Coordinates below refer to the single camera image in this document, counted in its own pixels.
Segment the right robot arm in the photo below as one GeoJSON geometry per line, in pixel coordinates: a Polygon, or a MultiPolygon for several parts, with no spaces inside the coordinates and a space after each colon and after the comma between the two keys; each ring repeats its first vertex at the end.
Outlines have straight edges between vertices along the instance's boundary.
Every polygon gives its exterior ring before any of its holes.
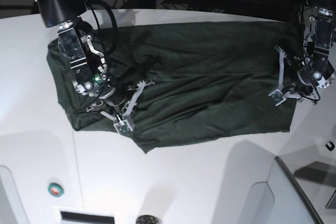
{"type": "Polygon", "coordinates": [[[122,80],[125,63],[118,58],[119,31],[112,9],[100,0],[35,1],[45,26],[57,28],[47,60],[63,109],[91,113],[109,108],[113,115],[130,115],[139,90],[129,94],[122,80]],[[82,19],[90,5],[106,9],[111,29],[96,31],[82,19]]]}

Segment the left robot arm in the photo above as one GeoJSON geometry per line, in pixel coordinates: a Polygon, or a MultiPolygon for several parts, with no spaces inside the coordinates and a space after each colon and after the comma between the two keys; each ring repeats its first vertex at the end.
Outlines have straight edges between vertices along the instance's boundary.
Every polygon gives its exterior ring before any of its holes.
{"type": "Polygon", "coordinates": [[[303,39],[303,55],[287,54],[292,84],[286,89],[290,98],[319,100],[318,90],[335,80],[335,69],[329,61],[330,48],[335,43],[335,0],[306,0],[317,10],[309,17],[310,30],[303,39]]]}

